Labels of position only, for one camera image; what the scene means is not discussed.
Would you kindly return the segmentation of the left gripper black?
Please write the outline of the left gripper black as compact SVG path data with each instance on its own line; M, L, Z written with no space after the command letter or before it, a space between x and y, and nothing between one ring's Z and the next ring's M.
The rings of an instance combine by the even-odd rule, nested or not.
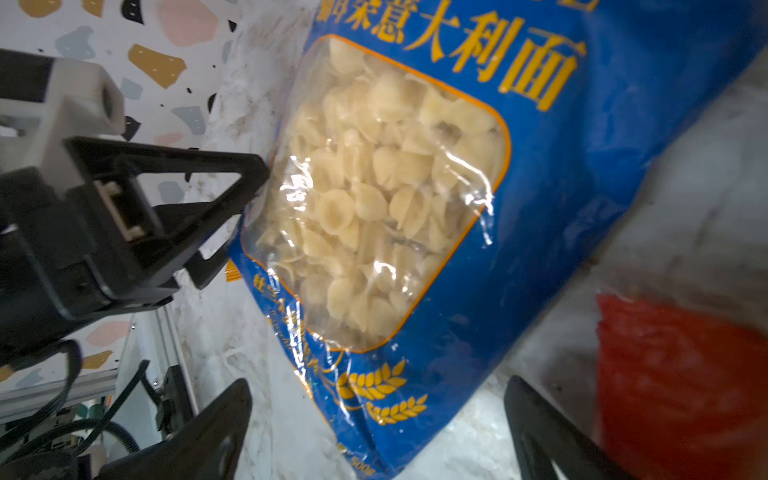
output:
M84 183L66 201L34 168L1 177L1 362L55 344L106 316L170 302L183 270L198 290L225 267L231 240L201 249L269 176L257 155L72 137ZM99 282L163 282L146 299Z

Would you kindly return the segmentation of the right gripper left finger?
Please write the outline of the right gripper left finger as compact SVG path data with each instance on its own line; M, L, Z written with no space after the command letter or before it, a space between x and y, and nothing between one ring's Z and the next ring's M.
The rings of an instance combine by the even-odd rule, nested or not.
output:
M232 479L252 411L248 382L233 382L172 439L101 468L100 479Z

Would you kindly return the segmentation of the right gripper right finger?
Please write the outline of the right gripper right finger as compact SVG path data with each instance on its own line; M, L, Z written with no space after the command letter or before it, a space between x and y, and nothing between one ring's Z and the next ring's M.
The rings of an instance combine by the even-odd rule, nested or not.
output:
M504 407L523 479L632 477L523 378L510 379Z

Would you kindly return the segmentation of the blue orange orecchiette bag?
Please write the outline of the blue orange orecchiette bag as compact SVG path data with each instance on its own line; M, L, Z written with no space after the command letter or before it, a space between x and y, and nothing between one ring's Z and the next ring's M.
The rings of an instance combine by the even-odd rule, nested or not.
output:
M231 256L360 479L457 414L767 42L761 1L324 1Z

